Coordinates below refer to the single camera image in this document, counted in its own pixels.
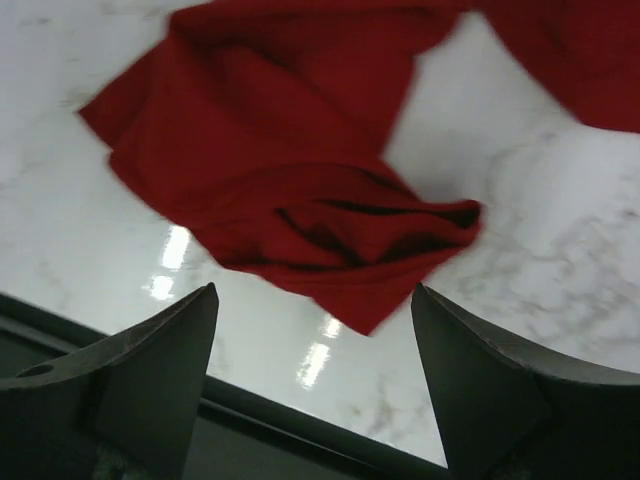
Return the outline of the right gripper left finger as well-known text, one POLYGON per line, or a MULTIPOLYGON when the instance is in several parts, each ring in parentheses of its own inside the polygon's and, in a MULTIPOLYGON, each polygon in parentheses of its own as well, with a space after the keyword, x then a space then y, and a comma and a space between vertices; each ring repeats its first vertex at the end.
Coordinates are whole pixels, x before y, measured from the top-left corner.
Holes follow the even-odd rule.
POLYGON ((218 308, 207 284, 118 334, 2 379, 2 478, 180 478, 218 308))

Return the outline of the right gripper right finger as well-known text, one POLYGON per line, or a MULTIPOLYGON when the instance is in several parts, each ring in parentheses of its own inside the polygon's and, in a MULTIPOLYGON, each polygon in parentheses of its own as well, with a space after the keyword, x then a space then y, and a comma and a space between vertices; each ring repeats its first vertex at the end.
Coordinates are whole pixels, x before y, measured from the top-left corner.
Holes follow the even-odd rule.
POLYGON ((452 478, 638 478, 638 374, 546 348, 423 285, 411 313, 452 478))

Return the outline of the dark red t-shirt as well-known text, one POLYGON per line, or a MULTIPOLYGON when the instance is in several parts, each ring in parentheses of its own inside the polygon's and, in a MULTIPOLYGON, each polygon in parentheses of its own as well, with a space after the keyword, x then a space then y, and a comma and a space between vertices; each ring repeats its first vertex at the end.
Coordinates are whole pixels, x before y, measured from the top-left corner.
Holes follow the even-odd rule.
POLYGON ((481 12, 582 123, 639 129, 635 1, 211 1, 80 112, 116 176, 223 267, 373 332, 481 229, 382 153, 417 55, 481 12))

